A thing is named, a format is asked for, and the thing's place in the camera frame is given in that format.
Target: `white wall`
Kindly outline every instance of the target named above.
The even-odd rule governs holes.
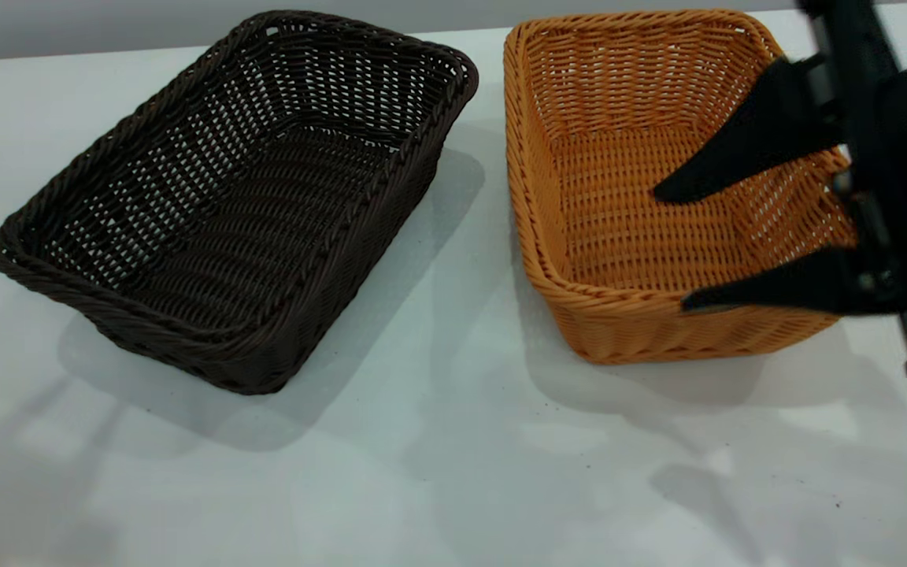
[[[554,14],[717,6],[766,10],[793,0],[0,0],[0,57],[208,46],[249,15],[283,8],[437,32]]]

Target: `wicker basket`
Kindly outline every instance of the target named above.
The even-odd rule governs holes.
[[[0,229],[0,270],[119,346],[278,391],[355,297],[478,87],[449,47],[259,14]]]
[[[780,54],[759,22],[720,10],[559,17],[510,33],[507,157],[524,266],[583,358],[770,352],[835,322],[760,306],[683,315],[679,301],[852,242],[825,187],[846,166],[838,151],[694,205],[652,195]]]

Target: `table surface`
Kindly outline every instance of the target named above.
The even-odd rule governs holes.
[[[907,4],[881,8],[907,65]],[[756,14],[793,57],[791,11]],[[0,274],[0,565],[907,565],[906,352],[598,367],[520,265],[507,29],[432,188],[277,395],[219,391]],[[202,48],[0,61],[0,223]]]

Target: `dark brown wicker basket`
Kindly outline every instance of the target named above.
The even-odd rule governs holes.
[[[366,23],[242,23],[0,229],[0,270],[122,348],[278,391],[355,297],[478,87]]]

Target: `basket rim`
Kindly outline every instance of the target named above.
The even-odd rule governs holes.
[[[781,57],[782,50],[771,32],[756,18],[745,12],[728,9],[633,11],[609,14],[575,14],[521,22],[511,30],[504,44],[504,73],[506,98],[507,162],[509,187],[523,263],[528,279],[540,291],[545,301],[566,309],[575,309],[589,315],[673,315],[680,311],[680,300],[686,291],[641,290],[633,287],[603,287],[566,280],[548,258],[544,242],[545,231],[532,207],[535,201],[529,182],[526,181],[526,164],[522,148],[520,125],[529,92],[527,43],[534,35],[553,30],[568,32],[623,32],[626,29],[657,28],[660,25],[679,23],[734,23],[752,31],[753,43],[759,51],[772,60]],[[735,309],[763,309],[759,306],[738,306]],[[779,313],[793,313],[796,309],[776,309]]]
[[[317,244],[321,254],[310,254],[306,262],[298,269],[298,281],[306,284],[296,286],[298,293],[287,294],[276,305],[271,306],[266,312],[259,313],[255,318],[241,325],[202,329],[192,326],[180,319],[172,318],[159,313],[155,309],[144,306],[141,302],[132,300],[119,291],[110,290],[100,284],[86,280],[72,272],[55,268],[55,266],[37,256],[29,254],[28,248],[19,239],[19,233],[35,212],[50,206],[58,198],[64,198],[74,191],[78,191],[80,177],[85,175],[89,168],[105,157],[112,148],[126,140],[133,139],[143,129],[151,126],[156,121],[163,119],[165,111],[176,104],[191,87],[197,86],[202,80],[208,79],[224,61],[233,54],[242,42],[259,32],[260,29],[270,25],[278,19],[291,19],[293,22],[309,22],[320,25],[321,29],[343,29],[348,33],[364,33],[374,42],[386,43],[395,51],[414,50],[418,53],[434,57],[435,60],[449,62],[454,69],[453,79],[446,85],[446,92],[442,100],[424,120],[404,139],[392,154],[388,164],[379,169],[365,184],[367,195],[361,200],[350,204],[346,211],[338,218],[331,228],[324,231],[324,237]],[[379,200],[382,195],[394,186],[399,173],[412,169],[425,158],[422,150],[429,139],[429,132],[442,126],[444,119],[456,116],[465,104],[474,96],[478,89],[478,69],[467,55],[456,48],[442,44],[426,42],[410,35],[403,35],[386,28],[379,28],[373,24],[342,16],[325,14],[309,10],[270,10],[251,16],[233,28],[222,39],[217,40],[212,46],[199,55],[198,60],[192,61],[186,69],[174,76],[158,93],[138,106],[136,111],[122,118],[108,132],[98,137],[87,150],[76,155],[68,165],[53,179],[37,191],[28,203],[22,205],[13,214],[9,215],[0,227],[0,272],[4,272],[11,279],[36,279],[49,280],[53,291],[61,289],[61,293],[48,293],[55,301],[64,302],[76,311],[93,312],[95,317],[120,317],[123,323],[133,320],[138,330],[154,336],[177,336],[179,351],[183,355],[192,356],[202,360],[208,359],[217,362],[226,362],[233,359],[244,358],[249,352],[255,351],[266,344],[280,330],[293,313],[302,311],[307,298],[312,297],[311,291],[316,291],[316,284],[310,281],[320,280],[325,269],[332,265],[332,259],[341,254],[343,245],[339,240],[350,230],[361,226],[361,222],[368,218],[363,212],[372,202]],[[76,305],[66,301],[78,295]],[[262,340],[255,341],[256,334],[263,335]]]

